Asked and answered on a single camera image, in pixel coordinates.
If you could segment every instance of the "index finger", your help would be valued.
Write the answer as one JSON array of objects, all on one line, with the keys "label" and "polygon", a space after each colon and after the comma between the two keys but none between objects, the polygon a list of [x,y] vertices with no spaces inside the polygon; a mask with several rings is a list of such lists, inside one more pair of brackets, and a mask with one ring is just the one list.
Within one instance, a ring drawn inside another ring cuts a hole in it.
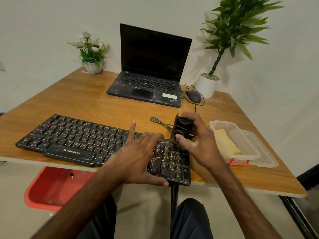
[{"label": "index finger", "polygon": [[146,147],[146,151],[149,152],[150,155],[153,154],[154,148],[157,145],[158,141],[162,138],[165,138],[163,134],[158,133],[156,135],[153,135]]},{"label": "index finger", "polygon": [[201,118],[201,116],[197,113],[193,113],[193,112],[184,112],[184,113],[179,113],[178,114],[179,117],[185,117],[185,118],[189,118],[194,120],[194,124],[197,126],[197,130],[201,131],[204,129],[207,129],[203,119]]},{"label": "index finger", "polygon": [[132,125],[130,127],[130,132],[129,135],[127,136],[127,141],[134,141],[135,137],[135,126],[136,126],[136,121],[132,122]]}]

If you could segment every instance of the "red plastic basin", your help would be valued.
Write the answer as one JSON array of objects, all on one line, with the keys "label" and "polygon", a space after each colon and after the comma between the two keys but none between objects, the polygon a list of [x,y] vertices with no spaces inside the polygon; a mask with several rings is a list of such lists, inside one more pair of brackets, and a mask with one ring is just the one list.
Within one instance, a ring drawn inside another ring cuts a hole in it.
[{"label": "red plastic basin", "polygon": [[26,189],[24,202],[31,208],[59,210],[92,175],[94,172],[43,167]]}]

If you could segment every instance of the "laptop screen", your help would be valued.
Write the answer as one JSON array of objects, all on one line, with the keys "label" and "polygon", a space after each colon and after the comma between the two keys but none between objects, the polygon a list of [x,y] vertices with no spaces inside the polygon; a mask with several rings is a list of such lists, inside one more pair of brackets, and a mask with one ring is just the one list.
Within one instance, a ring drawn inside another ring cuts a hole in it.
[{"label": "laptop screen", "polygon": [[191,39],[121,24],[122,70],[179,81]]}]

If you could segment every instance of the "potted plant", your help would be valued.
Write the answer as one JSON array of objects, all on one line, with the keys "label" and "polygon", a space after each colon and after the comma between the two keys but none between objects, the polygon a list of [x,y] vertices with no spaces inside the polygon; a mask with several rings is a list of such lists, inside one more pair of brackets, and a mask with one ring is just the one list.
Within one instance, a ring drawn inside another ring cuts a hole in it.
[{"label": "potted plant", "polygon": [[68,42],[68,44],[80,50],[82,62],[87,72],[91,74],[100,73],[102,71],[102,59],[106,58],[105,54],[110,49],[110,45],[103,44],[99,38],[92,40],[91,34],[87,31],[83,31],[82,35],[83,37],[80,37],[79,42]]},{"label": "potted plant", "polygon": [[218,57],[209,73],[201,73],[196,83],[196,89],[204,98],[211,98],[217,88],[219,77],[214,75],[215,69],[224,51],[229,48],[232,57],[238,47],[245,56],[253,60],[246,45],[249,42],[268,44],[267,39],[254,35],[255,33],[268,29],[266,18],[258,15],[283,6],[276,6],[281,1],[268,3],[270,0],[222,0],[220,6],[212,10],[219,12],[216,19],[206,20],[204,24],[213,26],[212,29],[201,29],[209,33],[214,39],[207,39],[205,43],[210,44],[206,49],[217,49]]}]

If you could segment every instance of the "wall switch plate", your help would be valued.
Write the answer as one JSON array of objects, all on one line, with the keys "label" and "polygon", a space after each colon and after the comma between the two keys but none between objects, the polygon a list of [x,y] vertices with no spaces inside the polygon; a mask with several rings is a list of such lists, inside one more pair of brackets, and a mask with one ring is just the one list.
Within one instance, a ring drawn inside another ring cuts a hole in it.
[{"label": "wall switch plate", "polygon": [[3,66],[1,61],[0,61],[0,71],[5,71],[5,68],[4,68],[4,66]]}]

